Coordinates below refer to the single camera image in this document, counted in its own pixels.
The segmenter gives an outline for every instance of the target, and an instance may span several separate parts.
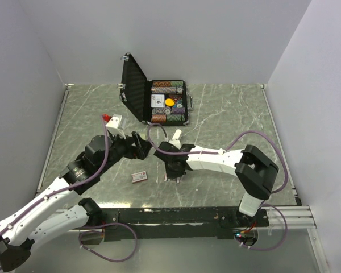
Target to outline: cable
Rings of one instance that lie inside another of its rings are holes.
[[[277,212],[279,212],[280,216],[283,218],[283,221],[284,221],[284,225],[285,225],[285,230],[284,230],[284,234],[283,234],[283,237],[281,238],[281,240],[279,241],[279,243],[277,243],[275,246],[272,246],[272,247],[267,247],[266,249],[264,248],[259,248],[259,247],[252,247],[252,246],[246,246],[244,245],[240,240],[236,238],[236,240],[241,244],[241,246],[247,248],[247,249],[251,249],[251,250],[256,250],[256,251],[271,251],[271,250],[274,250],[274,249],[277,249],[278,247],[280,247],[286,240],[286,235],[288,233],[288,225],[286,223],[286,219],[285,219],[285,216],[283,215],[283,213],[278,209],[276,208],[275,206],[273,205],[270,205],[270,204],[263,204],[263,206],[271,206],[273,209],[275,209]]]
[[[134,249],[133,249],[133,251],[130,253],[129,256],[127,256],[127,257],[125,257],[125,258],[123,258],[123,259],[110,259],[110,258],[107,258],[107,257],[101,255],[100,253],[98,253],[98,252],[96,252],[96,251],[94,251],[94,250],[88,248],[87,246],[83,245],[82,242],[81,242],[82,236],[84,236],[85,234],[88,234],[88,233],[98,233],[98,234],[102,234],[101,231],[97,231],[97,230],[85,231],[85,232],[81,233],[80,236],[78,236],[78,241],[80,242],[81,247],[82,247],[83,249],[85,249],[85,250],[87,250],[87,251],[89,251],[89,252],[95,254],[96,256],[98,256],[98,257],[100,257],[100,258],[102,258],[102,259],[108,261],[108,262],[120,263],[120,262],[124,262],[124,261],[126,261],[126,260],[129,260],[129,259],[134,255],[135,250],[136,250],[136,248],[137,248],[137,246],[138,246],[138,237],[136,236],[135,231],[134,231],[131,227],[129,227],[129,226],[125,225],[125,224],[122,224],[122,223],[109,223],[109,224],[104,224],[104,225],[101,225],[101,226],[91,226],[91,227],[84,226],[84,228],[100,229],[100,228],[105,228],[105,227],[107,227],[107,226],[123,226],[124,228],[127,228],[128,230],[130,230],[131,233],[132,233],[132,235],[134,235],[135,246],[134,246]]]
[[[157,147],[157,145],[154,144],[154,142],[152,141],[151,137],[150,137],[150,129],[151,127],[153,126],[159,126],[162,128],[164,134],[165,134],[165,137],[167,137],[167,133],[165,132],[165,129],[164,127],[159,124],[159,123],[152,123],[148,126],[148,129],[147,129],[147,136],[148,136],[148,140],[150,142],[150,144],[154,147],[154,149],[156,149],[158,152],[161,152],[162,154],[165,154],[165,155],[193,155],[193,154],[200,154],[200,153],[203,153],[203,154],[209,154],[209,155],[218,155],[219,153],[218,152],[207,152],[207,151],[203,151],[203,152],[200,152],[200,151],[197,151],[197,152],[167,152],[167,151],[163,151],[161,149],[159,149]],[[226,151],[228,151],[229,149],[231,149],[235,143],[241,138],[243,137],[244,135],[246,134],[249,134],[249,133],[254,133],[254,134],[258,134],[260,136],[262,136],[263,138],[265,138],[269,143],[270,145],[274,148],[276,154],[278,155],[279,157],[279,160],[283,166],[283,170],[284,170],[284,182],[282,184],[281,187],[279,187],[278,189],[272,191],[272,193],[277,193],[277,192],[280,192],[281,190],[283,190],[285,188],[285,186],[287,185],[288,183],[288,171],[286,169],[286,164],[284,162],[284,158],[282,156],[282,153],[280,152],[280,150],[278,149],[278,147],[276,146],[276,144],[270,139],[270,137],[268,137],[267,135],[265,135],[264,133],[262,132],[259,132],[259,131],[256,131],[256,130],[247,130],[245,132],[242,132],[240,135],[238,135],[234,141],[231,142],[231,144],[229,146],[227,146],[226,148]]]
[[[79,183],[75,183],[73,185],[70,185],[68,187],[65,187],[63,189],[59,189],[58,191],[54,191],[54,192],[51,192],[47,195],[48,198],[58,194],[58,193],[61,193],[61,192],[64,192],[64,191],[67,191],[67,190],[70,190],[70,189],[74,189],[74,188],[77,188],[79,186],[82,186],[88,182],[90,182],[91,180],[93,180],[95,177],[97,177],[103,170],[103,168],[105,167],[106,165],[106,162],[107,162],[107,158],[109,156],[109,140],[107,138],[107,129],[106,129],[106,124],[103,120],[103,116],[101,116],[101,121],[102,121],[102,127],[103,127],[103,131],[104,131],[104,135],[105,135],[105,156],[103,158],[103,162],[101,164],[101,166],[99,167],[99,169],[97,170],[97,172],[95,172],[93,175],[91,175],[89,178],[85,179],[84,181],[82,182],[79,182]],[[45,199],[42,198],[42,199],[39,199],[37,200],[36,202],[34,202],[31,206],[29,206],[24,212],[22,212],[19,216],[17,216],[16,219],[14,219],[10,225],[11,226],[14,226],[17,222],[19,222],[25,215],[27,215],[33,208],[35,208],[36,206],[38,206],[41,202],[43,202]],[[9,230],[9,228],[6,226],[2,231],[0,231],[0,237],[4,235],[5,232],[7,232]]]

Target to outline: red object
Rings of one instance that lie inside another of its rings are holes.
[[[106,122],[109,122],[109,121],[111,120],[111,116],[106,115],[106,114],[103,114],[103,115],[102,115],[102,118],[103,118],[103,120],[106,121]]]

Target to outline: open black briefcase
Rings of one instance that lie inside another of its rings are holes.
[[[118,84],[120,100],[140,122],[164,126],[189,123],[193,101],[184,80],[148,80],[132,54],[126,53],[121,59],[124,67],[121,84]]]

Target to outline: table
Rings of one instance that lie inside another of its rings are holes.
[[[273,122],[260,85],[195,84],[188,90],[194,99],[190,123],[180,127],[182,143],[207,148],[226,148],[241,132],[260,130],[279,146]],[[126,134],[131,131],[146,133],[140,123],[120,102],[116,85],[73,85],[68,92],[55,141],[42,183],[42,189],[82,152],[92,137],[103,134],[99,115],[121,114],[128,120]],[[177,128],[167,127],[168,135]],[[151,137],[156,144],[164,140],[163,132],[153,128]],[[269,143],[256,134],[244,136],[235,149],[252,144],[261,149],[280,168],[275,188],[284,180],[284,173],[276,153]],[[177,206],[236,206],[244,194],[240,181],[225,173],[189,171],[179,184],[164,181],[163,162],[153,156],[154,149],[144,160],[122,159],[80,198],[91,197],[104,208],[177,207]],[[147,171],[148,180],[133,184],[131,174]],[[272,195],[268,201],[274,205],[296,205],[293,185]]]

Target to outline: yellow disc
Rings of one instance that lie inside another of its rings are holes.
[[[165,105],[172,107],[174,105],[174,100],[172,100],[171,98],[167,98],[165,100]]]

